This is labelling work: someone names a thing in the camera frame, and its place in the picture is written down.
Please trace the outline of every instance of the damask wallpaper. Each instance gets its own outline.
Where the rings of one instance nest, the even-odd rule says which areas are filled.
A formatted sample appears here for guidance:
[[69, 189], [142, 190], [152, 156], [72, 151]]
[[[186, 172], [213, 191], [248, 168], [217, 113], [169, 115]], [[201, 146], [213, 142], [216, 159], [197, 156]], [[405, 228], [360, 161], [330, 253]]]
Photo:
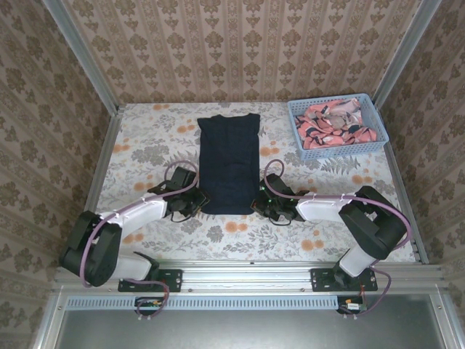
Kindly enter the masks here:
[[443, 0], [381, 112], [430, 262], [465, 323], [465, 1]]
[[373, 94], [420, 0], [64, 0], [120, 103]]
[[0, 348], [27, 348], [109, 115], [40, 1], [0, 1]]

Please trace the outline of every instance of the pink patterned cloth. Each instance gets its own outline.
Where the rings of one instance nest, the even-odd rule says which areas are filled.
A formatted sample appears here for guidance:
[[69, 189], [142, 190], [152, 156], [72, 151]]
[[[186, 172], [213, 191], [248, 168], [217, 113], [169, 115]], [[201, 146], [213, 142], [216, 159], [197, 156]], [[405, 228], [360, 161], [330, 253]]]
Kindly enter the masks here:
[[295, 122], [304, 149], [376, 141], [376, 131], [363, 126], [356, 98], [311, 105]]

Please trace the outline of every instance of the folded cloth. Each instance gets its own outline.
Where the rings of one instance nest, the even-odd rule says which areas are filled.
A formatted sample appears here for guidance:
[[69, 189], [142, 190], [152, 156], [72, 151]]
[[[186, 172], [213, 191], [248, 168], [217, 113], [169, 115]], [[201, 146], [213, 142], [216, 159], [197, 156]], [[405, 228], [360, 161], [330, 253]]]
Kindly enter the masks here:
[[376, 141], [376, 131], [363, 126], [356, 98], [311, 105], [295, 122], [304, 149]]
[[207, 214], [251, 214], [259, 192], [260, 115], [198, 119], [200, 188], [210, 196]]

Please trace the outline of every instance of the floral tablecloth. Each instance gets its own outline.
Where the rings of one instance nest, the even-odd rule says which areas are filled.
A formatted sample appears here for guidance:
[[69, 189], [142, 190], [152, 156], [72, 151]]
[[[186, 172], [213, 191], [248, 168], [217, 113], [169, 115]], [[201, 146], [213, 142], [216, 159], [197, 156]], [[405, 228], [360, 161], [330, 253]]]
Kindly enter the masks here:
[[[165, 168], [173, 161], [198, 163], [201, 131], [197, 118], [248, 113], [261, 115], [262, 174], [268, 161], [281, 159], [286, 164], [283, 180], [294, 190], [349, 193], [369, 184], [398, 206], [384, 151], [300, 161], [285, 103], [130, 104], [105, 176], [99, 211], [139, 198], [163, 180]], [[257, 214], [200, 213], [183, 223], [152, 222], [126, 237], [122, 249], [164, 259], [337, 261], [354, 244], [342, 223], [316, 220], [276, 227]], [[411, 245], [393, 252], [388, 260], [413, 262]]]

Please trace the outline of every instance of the blue plastic basket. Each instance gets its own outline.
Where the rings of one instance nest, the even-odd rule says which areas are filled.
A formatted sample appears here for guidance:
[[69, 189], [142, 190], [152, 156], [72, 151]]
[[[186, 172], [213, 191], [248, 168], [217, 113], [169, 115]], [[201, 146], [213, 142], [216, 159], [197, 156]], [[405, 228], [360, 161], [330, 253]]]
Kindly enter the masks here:
[[[303, 149], [302, 141], [299, 133], [297, 133], [296, 123], [294, 118], [303, 115], [307, 108], [314, 104], [328, 102], [330, 100], [346, 100], [350, 98], [357, 98], [360, 102], [360, 109], [362, 113], [363, 124], [371, 129], [374, 129], [377, 134], [376, 142], [358, 143], [351, 145], [340, 145], [339, 147], [330, 147], [322, 149]], [[302, 161], [311, 159], [330, 158], [333, 156], [348, 156], [362, 153], [372, 153], [378, 151], [389, 141], [389, 136], [383, 126], [380, 115], [375, 109], [373, 102], [366, 93], [357, 93], [355, 95], [332, 96], [322, 98], [310, 98], [308, 100], [292, 100], [288, 102], [289, 118], [291, 120], [291, 127], [294, 131], [294, 137], [297, 142], [297, 149], [299, 151], [300, 159]]]

